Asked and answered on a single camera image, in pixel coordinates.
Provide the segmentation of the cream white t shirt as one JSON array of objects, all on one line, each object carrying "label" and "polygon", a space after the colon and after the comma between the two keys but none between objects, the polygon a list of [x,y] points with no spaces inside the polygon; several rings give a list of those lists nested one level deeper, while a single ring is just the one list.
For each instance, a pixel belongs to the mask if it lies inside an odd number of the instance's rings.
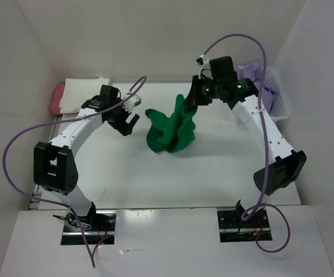
[{"label": "cream white t shirt", "polygon": [[64,93],[60,101],[61,114],[78,113],[81,105],[92,97],[99,95],[103,85],[109,85],[109,78],[65,80]]}]

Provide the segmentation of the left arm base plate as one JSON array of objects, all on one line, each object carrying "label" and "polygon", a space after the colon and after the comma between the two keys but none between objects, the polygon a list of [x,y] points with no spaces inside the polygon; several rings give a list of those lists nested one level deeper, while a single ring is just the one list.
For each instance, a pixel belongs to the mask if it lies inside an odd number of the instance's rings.
[{"label": "left arm base plate", "polygon": [[[116,227],[116,210],[98,210],[98,221],[92,226],[83,226],[84,235],[90,246],[113,245]],[[61,245],[84,245],[79,225],[75,222],[73,215],[67,213],[65,216],[53,215],[54,218],[63,221]]]}]

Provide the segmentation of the green t shirt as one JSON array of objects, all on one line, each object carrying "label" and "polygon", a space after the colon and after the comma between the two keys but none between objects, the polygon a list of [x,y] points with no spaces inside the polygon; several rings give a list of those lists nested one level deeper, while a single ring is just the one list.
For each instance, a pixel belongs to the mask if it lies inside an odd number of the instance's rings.
[{"label": "green t shirt", "polygon": [[153,152],[176,153],[186,149],[195,140],[193,117],[198,108],[185,106],[184,101],[182,94],[176,96],[175,108],[170,116],[151,108],[145,111],[151,122],[146,142]]}]

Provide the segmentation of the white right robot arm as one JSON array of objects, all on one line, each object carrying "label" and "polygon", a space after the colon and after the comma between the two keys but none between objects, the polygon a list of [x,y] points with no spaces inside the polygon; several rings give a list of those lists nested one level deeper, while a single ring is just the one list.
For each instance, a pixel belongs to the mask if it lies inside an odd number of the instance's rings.
[{"label": "white right robot arm", "polygon": [[238,79],[231,57],[207,59],[201,55],[196,61],[201,69],[192,78],[184,105],[207,106],[214,99],[221,100],[241,120],[264,157],[264,167],[253,175],[253,187],[236,207],[236,222],[247,227],[275,191],[297,179],[307,157],[303,151],[296,151],[280,133],[254,83],[249,78]]}]

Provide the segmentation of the red t shirt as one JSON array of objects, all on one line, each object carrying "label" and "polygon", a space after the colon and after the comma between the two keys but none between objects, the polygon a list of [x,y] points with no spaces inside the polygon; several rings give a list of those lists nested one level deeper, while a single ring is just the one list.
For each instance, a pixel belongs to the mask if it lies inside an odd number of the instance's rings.
[{"label": "red t shirt", "polygon": [[54,89],[53,97],[49,105],[49,112],[51,115],[62,115],[60,102],[64,94],[65,84],[57,84]]}]

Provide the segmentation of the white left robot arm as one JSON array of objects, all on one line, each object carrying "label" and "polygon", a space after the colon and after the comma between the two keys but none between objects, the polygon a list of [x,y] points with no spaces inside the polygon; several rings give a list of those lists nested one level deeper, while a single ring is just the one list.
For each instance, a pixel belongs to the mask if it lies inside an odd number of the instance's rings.
[{"label": "white left robot arm", "polygon": [[126,120],[141,102],[135,93],[128,92],[122,98],[118,88],[103,85],[99,95],[81,105],[75,122],[49,142],[35,145],[34,183],[52,192],[68,207],[69,213],[63,218],[68,224],[88,231],[101,221],[95,204],[86,198],[77,184],[79,173],[75,163],[76,154],[104,123],[123,136],[130,135],[139,116],[134,115],[130,122]]}]

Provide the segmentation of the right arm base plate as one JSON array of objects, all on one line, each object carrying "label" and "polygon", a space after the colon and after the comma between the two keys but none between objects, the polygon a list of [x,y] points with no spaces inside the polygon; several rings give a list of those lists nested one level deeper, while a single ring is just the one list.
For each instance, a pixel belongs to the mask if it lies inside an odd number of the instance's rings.
[{"label": "right arm base plate", "polygon": [[267,213],[261,210],[259,214],[247,221],[242,221],[234,208],[217,210],[220,242],[251,242],[259,235],[259,241],[271,241],[270,224]]}]

